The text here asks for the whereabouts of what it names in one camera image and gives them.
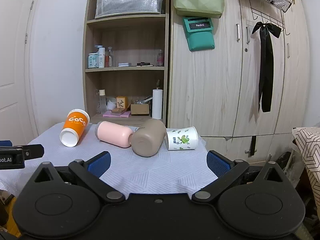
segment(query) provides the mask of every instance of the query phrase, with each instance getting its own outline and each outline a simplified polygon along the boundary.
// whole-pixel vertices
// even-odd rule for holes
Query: green bag
[[[173,0],[180,16],[220,18],[224,10],[224,0]]]

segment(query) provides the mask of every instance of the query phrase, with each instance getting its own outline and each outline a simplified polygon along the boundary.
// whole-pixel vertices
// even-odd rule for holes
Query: coco logo
[[[75,123],[82,123],[83,126],[85,126],[85,121],[83,121],[83,119],[80,117],[80,118],[76,118],[76,116],[74,117],[70,117],[69,118],[69,121],[71,122],[75,122]]]
[[[12,158],[2,158],[0,159],[0,163],[10,163],[12,162]]]

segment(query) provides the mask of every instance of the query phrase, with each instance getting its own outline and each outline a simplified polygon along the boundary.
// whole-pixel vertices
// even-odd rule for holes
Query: white lid
[[[71,111],[69,112],[69,114],[71,114],[71,113],[73,113],[73,112],[80,112],[80,113],[84,114],[84,115],[87,117],[87,119],[88,119],[88,123],[90,122],[90,116],[88,115],[88,113],[87,113],[86,111],[84,111],[84,110],[82,110],[82,109],[73,109],[73,110],[71,110]]]
[[[79,140],[79,136],[75,130],[71,128],[65,128],[60,133],[60,141],[67,147],[76,146]]]
[[[106,48],[99,48],[99,55],[105,55],[106,54]]]

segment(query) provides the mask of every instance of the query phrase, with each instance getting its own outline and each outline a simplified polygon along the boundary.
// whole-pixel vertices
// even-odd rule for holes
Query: orange paper cup
[[[82,109],[70,111],[60,133],[60,141],[68,147],[76,146],[89,121],[90,117],[86,111]]]

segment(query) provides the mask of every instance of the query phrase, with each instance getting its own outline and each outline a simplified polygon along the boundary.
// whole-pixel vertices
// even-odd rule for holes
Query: white wall
[[[302,3],[310,43],[309,96],[303,126],[314,126],[320,122],[320,0],[302,0]]]
[[[84,109],[82,41],[87,0],[38,0],[30,39],[32,101],[39,134]]]

